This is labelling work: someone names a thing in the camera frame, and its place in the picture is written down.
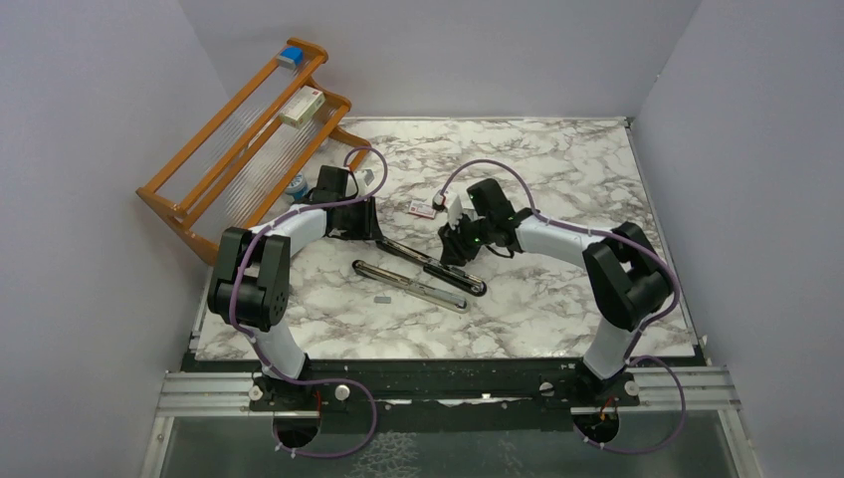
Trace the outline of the black stapler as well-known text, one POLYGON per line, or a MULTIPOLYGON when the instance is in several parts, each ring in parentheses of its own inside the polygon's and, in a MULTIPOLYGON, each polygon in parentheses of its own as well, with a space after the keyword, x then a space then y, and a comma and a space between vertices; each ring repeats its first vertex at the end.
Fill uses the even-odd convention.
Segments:
POLYGON ((481 278, 455 266, 444 265, 439 260, 394 240, 383 238, 377 240, 375 245, 388 254, 420 266, 425 273, 472 296, 482 297, 488 292, 488 286, 481 278))

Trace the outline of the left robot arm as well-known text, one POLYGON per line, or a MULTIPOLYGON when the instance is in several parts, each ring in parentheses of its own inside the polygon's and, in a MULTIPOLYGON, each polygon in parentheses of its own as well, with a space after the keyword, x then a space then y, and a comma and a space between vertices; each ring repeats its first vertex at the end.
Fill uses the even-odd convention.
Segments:
POLYGON ((329 236, 352 241, 382 236, 373 192, 347 193, 354 180, 348 169, 324 166, 316 186, 287 212, 253 228, 230 227, 220 240, 208 310, 247 338, 268 391, 288 408, 308 404, 317 383, 308 355, 283 320, 294 256, 329 236))

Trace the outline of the red white staple box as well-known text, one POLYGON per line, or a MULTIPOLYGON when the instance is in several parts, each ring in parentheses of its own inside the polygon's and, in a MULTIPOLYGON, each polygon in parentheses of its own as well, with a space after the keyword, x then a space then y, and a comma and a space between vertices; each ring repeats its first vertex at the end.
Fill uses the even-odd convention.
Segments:
POLYGON ((408 206, 408 213, 427 219, 434 219, 437 215, 437 211, 430 204, 421 201, 411 201, 408 206))

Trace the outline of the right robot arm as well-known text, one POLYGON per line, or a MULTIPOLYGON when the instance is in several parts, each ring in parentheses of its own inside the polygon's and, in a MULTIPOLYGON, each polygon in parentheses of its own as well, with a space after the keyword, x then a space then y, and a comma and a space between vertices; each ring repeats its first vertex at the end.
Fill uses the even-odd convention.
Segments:
POLYGON ((443 192, 432 201, 448 216, 438 230, 442 263, 462 267, 488 248, 505 258, 528 253, 583 269, 601 322, 581 359, 574 391, 586 404, 601 403, 613 393, 613 378, 625 368, 645 322, 676 290, 667 266, 635 223, 587 229, 555 222, 529 207, 515 209, 492 178, 473 184, 467 193, 471 210, 443 192))

